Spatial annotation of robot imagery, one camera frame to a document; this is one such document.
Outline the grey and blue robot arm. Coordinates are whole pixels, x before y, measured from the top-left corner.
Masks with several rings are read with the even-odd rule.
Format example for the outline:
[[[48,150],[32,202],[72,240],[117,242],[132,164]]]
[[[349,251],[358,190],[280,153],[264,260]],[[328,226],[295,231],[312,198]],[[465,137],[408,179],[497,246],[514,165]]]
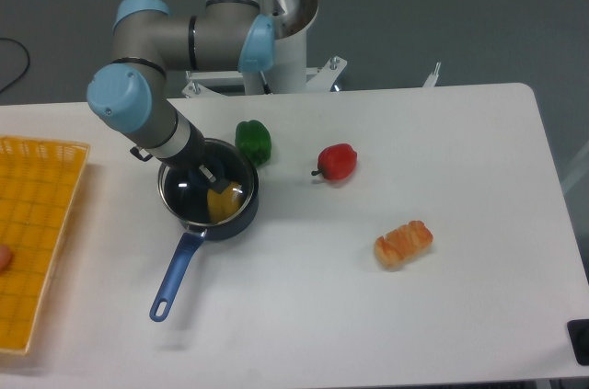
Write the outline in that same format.
[[[206,0],[201,17],[173,17],[161,0],[123,0],[112,35],[112,60],[87,87],[91,110],[166,166],[223,192],[229,182],[206,160],[201,132],[163,90],[169,71],[269,71],[275,33],[260,0]]]

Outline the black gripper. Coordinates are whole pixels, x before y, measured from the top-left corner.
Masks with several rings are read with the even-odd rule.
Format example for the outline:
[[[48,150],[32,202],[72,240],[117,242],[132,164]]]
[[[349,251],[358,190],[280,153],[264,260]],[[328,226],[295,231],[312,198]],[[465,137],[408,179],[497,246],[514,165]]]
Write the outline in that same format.
[[[142,148],[138,146],[130,149],[130,153],[142,162],[154,157],[172,169],[195,170],[203,163],[205,140],[198,131],[189,131],[187,136],[181,136],[177,132],[163,145],[145,149],[147,155],[142,155],[141,151]],[[216,156],[209,157],[209,168],[203,166],[202,175],[208,187],[215,193],[223,193],[231,185],[231,182],[224,178],[225,166],[222,160]]]

